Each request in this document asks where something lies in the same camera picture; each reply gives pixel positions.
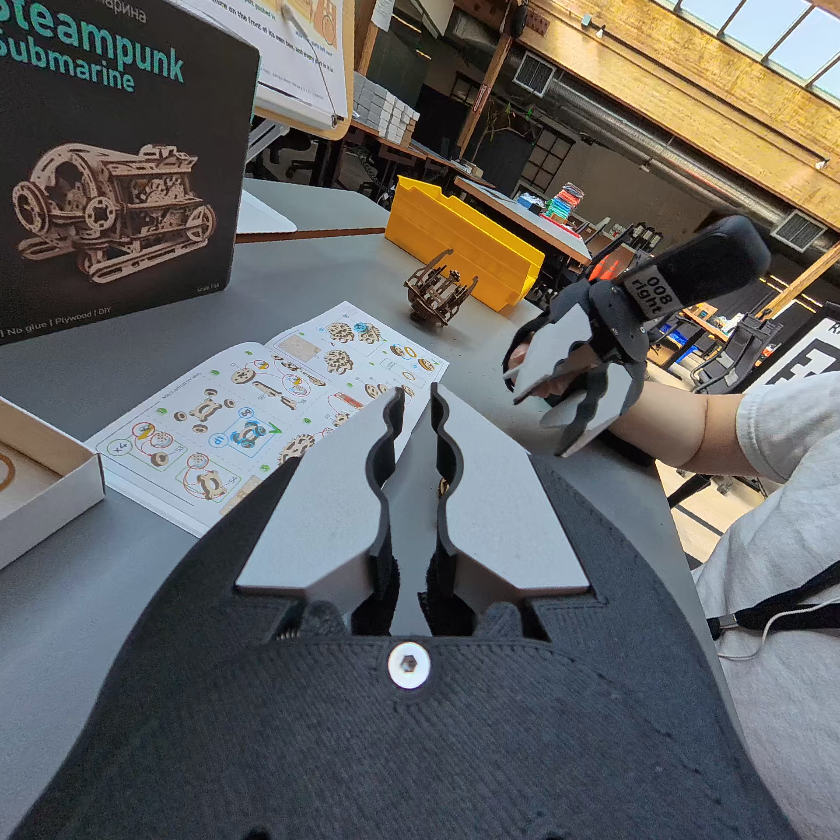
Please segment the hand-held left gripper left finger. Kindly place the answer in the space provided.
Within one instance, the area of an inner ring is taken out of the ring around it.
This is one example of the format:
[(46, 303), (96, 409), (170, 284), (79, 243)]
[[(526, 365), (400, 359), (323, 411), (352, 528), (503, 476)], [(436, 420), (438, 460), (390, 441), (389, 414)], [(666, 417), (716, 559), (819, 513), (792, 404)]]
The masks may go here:
[(237, 588), (328, 602), (358, 635), (389, 636), (400, 574), (383, 486), (396, 467), (403, 389), (378, 396), (297, 460)]

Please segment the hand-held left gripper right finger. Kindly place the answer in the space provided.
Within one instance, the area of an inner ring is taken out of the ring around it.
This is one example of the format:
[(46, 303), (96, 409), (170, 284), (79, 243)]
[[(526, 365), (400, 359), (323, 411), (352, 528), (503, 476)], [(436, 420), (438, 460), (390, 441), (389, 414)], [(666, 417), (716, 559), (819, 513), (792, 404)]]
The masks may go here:
[(429, 628), (468, 636), (497, 603), (582, 595), (583, 564), (527, 449), (441, 384), (430, 392), (438, 484)]

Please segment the grey desk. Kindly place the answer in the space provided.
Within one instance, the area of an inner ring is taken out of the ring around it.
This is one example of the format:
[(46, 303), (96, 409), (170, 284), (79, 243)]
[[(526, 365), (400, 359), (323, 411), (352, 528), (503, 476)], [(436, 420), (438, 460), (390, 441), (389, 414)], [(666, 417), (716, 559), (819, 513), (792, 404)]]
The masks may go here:
[[(265, 341), (346, 299), (449, 362), (444, 384), (533, 452), (536, 407), (511, 405), (501, 355), (533, 311), (461, 309), (412, 327), (414, 262), (381, 236), (239, 245), (222, 293), (2, 348), (2, 396), (79, 440), (216, 352)], [(115, 490), (2, 571), (2, 838), (76, 740), (131, 626), (194, 538)]]

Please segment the person's right hand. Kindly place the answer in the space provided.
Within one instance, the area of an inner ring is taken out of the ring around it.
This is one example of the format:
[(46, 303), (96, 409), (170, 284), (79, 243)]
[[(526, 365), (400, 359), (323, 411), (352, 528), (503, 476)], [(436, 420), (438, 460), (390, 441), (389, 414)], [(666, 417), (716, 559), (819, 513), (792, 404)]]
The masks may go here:
[[(507, 372), (519, 367), (527, 354), (529, 345), (529, 341), (523, 341), (511, 352), (507, 363)], [(556, 375), (554, 378), (543, 382), (538, 387), (535, 387), (530, 392), (530, 395), (543, 399), (549, 398), (550, 396), (561, 396), (578, 375), (579, 373), (576, 371), (568, 371)]]

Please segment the stack of colourful trays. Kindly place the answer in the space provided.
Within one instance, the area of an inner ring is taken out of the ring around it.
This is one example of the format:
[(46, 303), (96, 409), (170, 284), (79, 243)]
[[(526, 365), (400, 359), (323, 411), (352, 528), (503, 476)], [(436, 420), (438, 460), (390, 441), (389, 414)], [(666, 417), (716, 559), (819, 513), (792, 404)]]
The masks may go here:
[(542, 215), (556, 224), (567, 224), (570, 215), (578, 207), (584, 195), (578, 186), (567, 182), (549, 200)]

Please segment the partly built wooden model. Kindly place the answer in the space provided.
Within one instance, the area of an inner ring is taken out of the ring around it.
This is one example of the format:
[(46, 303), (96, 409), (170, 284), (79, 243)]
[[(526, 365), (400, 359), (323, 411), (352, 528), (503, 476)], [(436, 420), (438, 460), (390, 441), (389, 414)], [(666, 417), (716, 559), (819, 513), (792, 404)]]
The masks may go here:
[(411, 320), (443, 328), (475, 290), (479, 281), (477, 276), (471, 282), (463, 283), (457, 269), (447, 268), (445, 258), (453, 253), (454, 250), (448, 248), (404, 281)]

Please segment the yellow plastic bin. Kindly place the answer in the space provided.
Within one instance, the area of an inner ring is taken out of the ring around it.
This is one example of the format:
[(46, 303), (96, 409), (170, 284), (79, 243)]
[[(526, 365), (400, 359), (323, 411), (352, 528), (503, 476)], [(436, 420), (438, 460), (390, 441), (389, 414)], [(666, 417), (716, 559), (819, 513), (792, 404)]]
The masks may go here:
[(397, 179), (385, 237), (424, 264), (451, 249), (447, 267), (466, 281), (478, 277), (472, 296), (496, 312), (526, 297), (544, 260), (542, 251), (474, 207), (404, 176)]

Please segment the dark window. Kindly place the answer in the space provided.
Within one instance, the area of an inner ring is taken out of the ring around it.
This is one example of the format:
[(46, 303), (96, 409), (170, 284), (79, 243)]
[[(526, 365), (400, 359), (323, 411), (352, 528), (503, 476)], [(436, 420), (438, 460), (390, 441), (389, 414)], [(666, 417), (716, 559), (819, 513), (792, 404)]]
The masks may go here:
[(575, 140), (542, 127), (523, 166), (519, 181), (529, 189), (546, 194)]

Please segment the person's grey shirt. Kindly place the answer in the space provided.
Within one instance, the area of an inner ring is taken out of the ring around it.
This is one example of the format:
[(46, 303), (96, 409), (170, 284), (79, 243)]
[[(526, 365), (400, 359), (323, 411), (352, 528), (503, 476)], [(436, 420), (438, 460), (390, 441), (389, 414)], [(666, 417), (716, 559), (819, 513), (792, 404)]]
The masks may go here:
[[(708, 616), (802, 585), (839, 557), (839, 373), (757, 386), (736, 432), (760, 476), (781, 484), (736, 520), (694, 573)], [(837, 629), (727, 631), (717, 641), (757, 771), (802, 838), (839, 836)]]

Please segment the adjacent grey table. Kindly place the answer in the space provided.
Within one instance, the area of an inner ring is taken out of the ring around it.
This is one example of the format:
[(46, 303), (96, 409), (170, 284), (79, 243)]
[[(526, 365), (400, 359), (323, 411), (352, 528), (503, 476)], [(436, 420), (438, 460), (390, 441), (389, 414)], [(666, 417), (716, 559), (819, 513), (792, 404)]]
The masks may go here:
[(294, 234), (235, 237), (236, 244), (382, 234), (389, 212), (357, 192), (244, 179), (243, 189), (297, 226)]

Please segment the white stand base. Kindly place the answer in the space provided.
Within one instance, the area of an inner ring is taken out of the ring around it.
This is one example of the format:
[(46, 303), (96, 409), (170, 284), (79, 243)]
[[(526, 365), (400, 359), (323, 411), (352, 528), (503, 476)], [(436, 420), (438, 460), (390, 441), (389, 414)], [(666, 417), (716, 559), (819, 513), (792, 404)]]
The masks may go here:
[(240, 194), (236, 235), (286, 235), (294, 234), (298, 227), (276, 209), (262, 202), (243, 189)]

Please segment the black model kit box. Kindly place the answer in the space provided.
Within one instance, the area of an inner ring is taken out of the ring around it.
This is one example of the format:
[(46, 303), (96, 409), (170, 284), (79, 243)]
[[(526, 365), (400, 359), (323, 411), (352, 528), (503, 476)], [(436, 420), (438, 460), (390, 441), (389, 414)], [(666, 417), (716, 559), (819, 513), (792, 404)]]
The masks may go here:
[(259, 52), (172, 2), (1, 2), (1, 343), (232, 269)]

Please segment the wooden post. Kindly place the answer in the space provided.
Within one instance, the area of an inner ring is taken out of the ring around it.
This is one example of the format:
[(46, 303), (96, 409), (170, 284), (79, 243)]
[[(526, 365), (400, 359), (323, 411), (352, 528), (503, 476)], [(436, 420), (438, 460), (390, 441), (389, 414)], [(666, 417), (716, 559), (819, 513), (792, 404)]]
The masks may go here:
[(463, 158), (467, 151), (470, 138), (473, 132), (475, 131), (478, 120), (480, 119), (480, 115), (487, 104), (487, 100), (490, 96), (492, 88), (494, 87), (498, 79), (501, 68), (503, 67), (505, 60), (508, 56), (512, 42), (513, 37), (509, 32), (502, 33), (499, 37), (496, 49), (493, 53), (488, 69), (479, 87), (479, 92), (476, 96), (476, 100), (471, 110), (468, 112), (462, 129), (458, 135), (458, 139), (456, 141), (458, 158)]
[(799, 297), (805, 289), (807, 289), (813, 282), (822, 277), (827, 270), (833, 268), (839, 260), (839, 242), (836, 242), (831, 248), (820, 256), (811, 266), (806, 268), (793, 282), (785, 288), (770, 304), (764, 308), (758, 315), (761, 321), (775, 319), (783, 310), (785, 310), (797, 297)]

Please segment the wall air vent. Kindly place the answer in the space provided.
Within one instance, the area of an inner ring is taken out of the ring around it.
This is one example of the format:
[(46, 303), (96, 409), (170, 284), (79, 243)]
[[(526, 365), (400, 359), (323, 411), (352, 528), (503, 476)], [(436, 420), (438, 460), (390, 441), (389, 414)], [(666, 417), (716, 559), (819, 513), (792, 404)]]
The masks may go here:
[(543, 98), (557, 69), (553, 63), (527, 50), (521, 57), (512, 83), (536, 98)]
[(770, 236), (789, 249), (804, 254), (826, 231), (825, 225), (794, 209), (771, 228)]

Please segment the metal air duct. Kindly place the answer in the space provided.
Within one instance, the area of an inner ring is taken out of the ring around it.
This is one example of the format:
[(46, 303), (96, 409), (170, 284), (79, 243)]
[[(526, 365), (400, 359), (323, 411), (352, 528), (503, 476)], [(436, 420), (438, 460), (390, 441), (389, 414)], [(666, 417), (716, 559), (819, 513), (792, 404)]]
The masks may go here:
[(667, 228), (703, 208), (729, 209), (752, 219), (768, 232), (794, 210), (777, 196), (758, 188), (708, 156), (692, 150), (652, 122), (631, 113), (582, 80), (558, 68), (543, 98), (536, 98), (512, 83), (528, 49), (513, 45), (490, 93), (491, 104), (479, 119), (473, 147), (489, 119), (501, 124), (506, 108), (517, 114), (516, 123), (551, 128), (575, 140), (552, 184), (560, 178), (584, 180), (584, 209), (604, 206), (614, 220), (645, 207)]

